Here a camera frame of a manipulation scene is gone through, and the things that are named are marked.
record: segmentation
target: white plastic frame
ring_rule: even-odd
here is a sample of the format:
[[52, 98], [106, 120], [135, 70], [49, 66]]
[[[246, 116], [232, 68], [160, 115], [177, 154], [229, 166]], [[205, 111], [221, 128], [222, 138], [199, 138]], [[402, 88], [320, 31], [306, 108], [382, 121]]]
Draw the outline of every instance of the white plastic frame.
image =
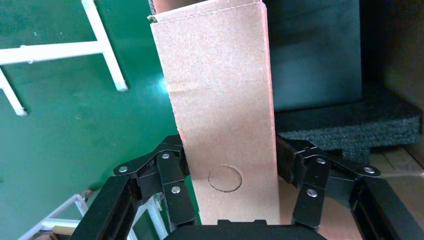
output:
[[[103, 54], [116, 89], [120, 92], [127, 91], [128, 86], [122, 76], [121, 69], [118, 65], [118, 61], [115, 57], [94, 1], [82, 0], [81, 2], [97, 41], [31, 46], [22, 45], [19, 48], [0, 49], [0, 66], [25, 62], [31, 64], [33, 62]], [[27, 112], [19, 102], [1, 69], [0, 89], [4, 91], [4, 94], [12, 105], [15, 113], [18, 116], [26, 116]]]

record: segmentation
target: cardboard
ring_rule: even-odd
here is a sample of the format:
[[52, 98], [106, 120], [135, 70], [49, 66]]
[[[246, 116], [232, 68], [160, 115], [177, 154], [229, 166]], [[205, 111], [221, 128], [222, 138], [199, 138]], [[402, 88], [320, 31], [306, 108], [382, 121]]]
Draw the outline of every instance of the cardboard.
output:
[[265, 5], [209, 0], [151, 19], [202, 224], [279, 224]]

